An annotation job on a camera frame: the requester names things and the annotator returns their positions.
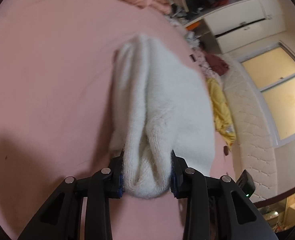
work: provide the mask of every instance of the pink bed sheet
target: pink bed sheet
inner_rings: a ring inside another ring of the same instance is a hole
[[[137,32],[158,37],[181,61],[188,45],[152,8],[119,0],[4,0],[0,5],[0,225],[16,239],[67,176],[109,162],[115,50]],[[211,174],[233,170],[220,135]],[[114,239],[181,239],[171,194],[111,201]]]

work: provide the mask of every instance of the orange object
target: orange object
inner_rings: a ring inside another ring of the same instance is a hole
[[[186,29],[188,31],[191,31],[191,30],[194,30],[198,26],[200,26],[200,22],[193,23],[193,24],[189,25],[188,27],[186,27]]]

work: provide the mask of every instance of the bed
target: bed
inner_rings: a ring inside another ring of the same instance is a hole
[[[113,57],[137,32],[200,71],[185,40],[152,8],[120,0],[0,4],[0,225],[11,239],[65,177],[91,176],[109,163]],[[235,178],[232,156],[215,138],[211,176]],[[115,239],[181,239],[183,217],[170,193],[111,201]]]
[[[268,123],[243,66],[228,54],[223,59],[230,66],[224,76],[224,93],[237,131],[241,167],[255,183],[251,201],[263,201],[277,195],[276,158]]]

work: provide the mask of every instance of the cabinet door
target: cabinet door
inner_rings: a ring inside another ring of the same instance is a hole
[[[242,47],[264,37],[264,29],[260,22],[230,32],[217,38],[223,53]]]
[[[266,17],[283,14],[281,5],[278,0],[260,0]]]
[[[251,23],[265,18],[259,0],[247,0],[224,7],[205,17],[205,21],[214,35],[218,35],[242,23]]]
[[[271,19],[262,21],[262,25],[265,37],[286,31],[283,15],[272,16]]]
[[[245,46],[251,42],[258,41],[265,37],[284,32],[285,23],[282,15],[272,17],[270,20],[264,20],[238,29],[224,36],[217,38],[222,53]]]

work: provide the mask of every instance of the window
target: window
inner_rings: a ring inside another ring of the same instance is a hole
[[[295,134],[294,55],[276,47],[242,64],[267,103],[279,139]]]

